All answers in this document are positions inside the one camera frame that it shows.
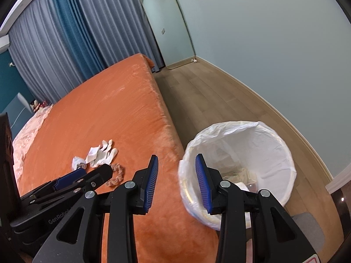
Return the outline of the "white cotton glove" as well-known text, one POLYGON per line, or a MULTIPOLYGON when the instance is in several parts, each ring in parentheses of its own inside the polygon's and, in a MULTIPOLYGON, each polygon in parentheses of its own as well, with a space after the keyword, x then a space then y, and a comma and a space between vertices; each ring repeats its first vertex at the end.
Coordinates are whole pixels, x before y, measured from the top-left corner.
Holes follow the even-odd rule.
POLYGON ((88 164, 91 168, 97 168, 103 164, 110 165, 115 156, 118 154, 118 149, 113 148, 113 145, 113 140, 103 140, 102 144, 98 147, 91 147, 85 158, 86 164, 88 164))

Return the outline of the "white lined trash bin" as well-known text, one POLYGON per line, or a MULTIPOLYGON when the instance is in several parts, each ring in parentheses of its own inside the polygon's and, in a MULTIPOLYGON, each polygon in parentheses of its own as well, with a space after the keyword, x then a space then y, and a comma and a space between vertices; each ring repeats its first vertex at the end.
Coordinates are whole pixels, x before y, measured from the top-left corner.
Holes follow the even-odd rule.
POLYGON ((202 203, 195 158, 244 191, 269 190, 281 205, 290 199, 297 171, 284 140, 263 122, 229 121, 199 132, 179 162, 180 194, 187 212, 202 224, 220 229, 220 215, 209 215, 202 203))

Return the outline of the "rolled white grey sock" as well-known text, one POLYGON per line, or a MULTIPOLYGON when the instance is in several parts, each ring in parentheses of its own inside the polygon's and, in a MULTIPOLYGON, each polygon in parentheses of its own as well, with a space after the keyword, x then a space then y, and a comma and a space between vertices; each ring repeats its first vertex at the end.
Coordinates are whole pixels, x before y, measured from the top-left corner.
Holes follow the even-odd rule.
POLYGON ((85 159, 80 158, 80 157, 73 157, 72 164, 71 164, 72 171, 75 171, 77 169, 86 169, 87 164, 85 159))

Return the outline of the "grey floor mat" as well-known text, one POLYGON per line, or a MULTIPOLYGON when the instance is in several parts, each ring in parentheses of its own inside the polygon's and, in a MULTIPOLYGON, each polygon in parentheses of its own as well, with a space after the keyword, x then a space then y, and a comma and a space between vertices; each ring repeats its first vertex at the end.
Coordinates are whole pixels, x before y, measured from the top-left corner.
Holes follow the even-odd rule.
POLYGON ((293 215, 292 219, 306 236, 316 252, 320 252, 325 243, 324 233, 317 220, 311 213, 293 215))

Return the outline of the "pink floral duvet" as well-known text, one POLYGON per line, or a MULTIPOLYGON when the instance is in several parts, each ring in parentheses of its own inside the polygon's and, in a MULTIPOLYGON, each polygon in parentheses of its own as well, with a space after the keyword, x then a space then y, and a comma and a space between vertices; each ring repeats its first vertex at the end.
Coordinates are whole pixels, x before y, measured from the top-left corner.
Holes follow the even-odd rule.
POLYGON ((24 170, 24 160, 26 154, 33 144, 34 139, 44 123, 45 119, 48 117, 53 105, 47 107, 41 107, 22 127, 17 136, 13 141, 13 158, 14 158, 14 175, 16 182, 19 183, 20 178, 24 170))

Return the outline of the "brown satin scrunchie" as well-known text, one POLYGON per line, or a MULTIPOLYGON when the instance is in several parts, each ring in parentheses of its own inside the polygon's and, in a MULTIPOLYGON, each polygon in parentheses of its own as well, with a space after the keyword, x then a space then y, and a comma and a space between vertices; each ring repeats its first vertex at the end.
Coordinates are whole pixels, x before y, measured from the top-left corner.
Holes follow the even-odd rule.
POLYGON ((111 168, 113 169, 113 176, 106 182, 106 186, 117 187, 124 180, 125 168, 118 163, 112 164, 111 168))

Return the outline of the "blue padded headboard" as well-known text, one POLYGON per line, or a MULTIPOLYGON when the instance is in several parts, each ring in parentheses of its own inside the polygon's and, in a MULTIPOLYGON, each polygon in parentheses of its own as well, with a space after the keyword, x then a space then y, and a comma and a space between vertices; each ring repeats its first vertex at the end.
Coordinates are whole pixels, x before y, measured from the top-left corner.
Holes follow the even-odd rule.
POLYGON ((30 104, 21 93, 17 93, 2 112, 8 115, 13 139, 34 115, 30 104))

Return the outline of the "plush toy by headboard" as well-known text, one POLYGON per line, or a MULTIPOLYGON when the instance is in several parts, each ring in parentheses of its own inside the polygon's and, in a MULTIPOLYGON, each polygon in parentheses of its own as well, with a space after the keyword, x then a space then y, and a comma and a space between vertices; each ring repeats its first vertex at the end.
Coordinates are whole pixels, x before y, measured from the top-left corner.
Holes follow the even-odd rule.
POLYGON ((32 109, 32 111, 34 112, 37 112, 40 108, 44 108, 44 107, 47 107, 47 102, 44 101, 44 102, 39 102, 37 100, 34 100, 30 103, 30 107, 32 109))

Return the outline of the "orange bed blanket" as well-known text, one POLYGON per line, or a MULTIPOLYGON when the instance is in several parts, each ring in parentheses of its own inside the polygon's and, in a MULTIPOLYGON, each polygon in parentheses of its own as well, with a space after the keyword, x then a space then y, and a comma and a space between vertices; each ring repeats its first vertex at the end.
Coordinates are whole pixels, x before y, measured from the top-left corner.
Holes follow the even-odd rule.
POLYGON ((218 237, 185 209, 178 165, 184 150, 157 83, 151 61, 126 58, 79 85, 58 103, 30 146, 18 181, 20 194, 71 171, 75 156, 112 141, 114 162, 125 180, 159 160, 152 207, 134 217, 139 262, 214 262, 218 237))

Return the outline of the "white air conditioner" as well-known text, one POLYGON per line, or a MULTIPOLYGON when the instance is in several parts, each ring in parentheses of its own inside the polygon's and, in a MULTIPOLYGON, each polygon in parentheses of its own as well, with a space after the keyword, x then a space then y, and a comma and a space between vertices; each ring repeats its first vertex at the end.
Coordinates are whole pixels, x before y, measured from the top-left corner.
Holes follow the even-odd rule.
POLYGON ((9 36, 5 35, 0 37, 0 54, 7 51, 9 48, 9 36))

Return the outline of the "grey blue curtains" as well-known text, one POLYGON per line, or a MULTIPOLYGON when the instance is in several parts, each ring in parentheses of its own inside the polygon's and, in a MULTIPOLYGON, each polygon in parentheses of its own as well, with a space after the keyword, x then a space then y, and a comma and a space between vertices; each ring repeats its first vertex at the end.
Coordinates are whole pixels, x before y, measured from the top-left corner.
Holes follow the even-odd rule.
POLYGON ((139 0, 32 0, 9 30, 9 53, 31 93, 56 103, 141 53, 164 66, 139 0))

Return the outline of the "standing floor mirror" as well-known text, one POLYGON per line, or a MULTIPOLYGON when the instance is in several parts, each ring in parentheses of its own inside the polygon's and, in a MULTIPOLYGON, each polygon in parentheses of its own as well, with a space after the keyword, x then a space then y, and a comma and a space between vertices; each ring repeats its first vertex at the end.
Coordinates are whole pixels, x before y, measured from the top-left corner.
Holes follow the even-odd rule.
POLYGON ((168 69, 196 59, 186 22, 177 0, 140 0, 168 69))

